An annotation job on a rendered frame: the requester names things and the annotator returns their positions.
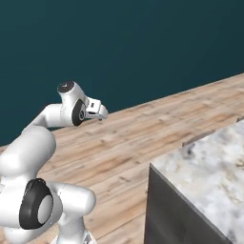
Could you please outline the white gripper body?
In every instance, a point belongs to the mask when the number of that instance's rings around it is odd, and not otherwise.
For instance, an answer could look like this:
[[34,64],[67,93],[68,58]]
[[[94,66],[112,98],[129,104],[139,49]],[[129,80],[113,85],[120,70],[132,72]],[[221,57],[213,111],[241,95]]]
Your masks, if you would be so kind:
[[108,117],[108,114],[106,107],[100,103],[92,103],[86,109],[86,117],[90,119],[103,120]]

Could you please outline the grey marble-topped kitchen island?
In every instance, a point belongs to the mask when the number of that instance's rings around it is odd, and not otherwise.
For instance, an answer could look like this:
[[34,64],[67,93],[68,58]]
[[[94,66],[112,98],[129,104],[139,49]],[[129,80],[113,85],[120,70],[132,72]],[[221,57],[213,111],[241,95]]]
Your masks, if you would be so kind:
[[244,118],[150,163],[145,244],[244,244]]

